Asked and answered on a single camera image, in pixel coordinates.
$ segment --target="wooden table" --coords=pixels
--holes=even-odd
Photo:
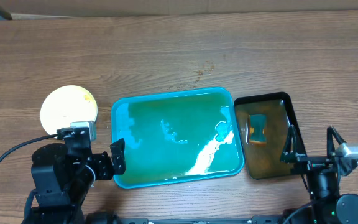
[[[45,97],[79,85],[99,105],[93,151],[108,151],[110,107],[118,99],[209,86],[233,98],[285,91],[293,100],[309,155],[323,155],[326,127],[358,142],[358,11],[117,17],[0,22],[0,155],[45,134]],[[20,223],[32,153],[0,165],[0,222]],[[341,193],[358,194],[358,168]],[[235,218],[279,214],[308,201],[299,177],[234,177],[123,190],[98,182],[84,213],[121,217]]]

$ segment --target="green liquid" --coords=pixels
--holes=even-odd
[[[112,128],[125,139],[127,170],[116,181],[141,187],[238,170],[242,154],[231,105],[222,93],[121,104]]]

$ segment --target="cardboard box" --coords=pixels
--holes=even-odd
[[[68,17],[358,9],[355,0],[0,0],[11,14]]]

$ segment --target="blue tray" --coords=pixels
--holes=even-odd
[[[125,189],[235,175],[244,166],[233,101],[219,87],[123,98],[112,141],[125,139]]]

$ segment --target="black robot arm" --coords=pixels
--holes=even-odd
[[[96,180],[111,180],[125,172],[123,139],[110,145],[111,158],[107,152],[92,153],[91,141],[96,138],[92,121],[72,123],[57,133],[64,144],[46,145],[32,155],[35,189],[27,199],[23,223],[85,223],[81,206],[90,187]],[[34,197],[39,206],[31,208]],[[105,218],[119,220],[115,215]]]
[[[333,137],[339,144],[335,150]],[[308,157],[294,126],[288,129],[287,141],[280,158],[293,163],[292,174],[306,176],[311,202],[298,210],[284,211],[284,222],[358,223],[358,195],[340,195],[341,176],[349,175],[358,166],[358,144],[348,144],[334,127],[327,129],[327,156]]]

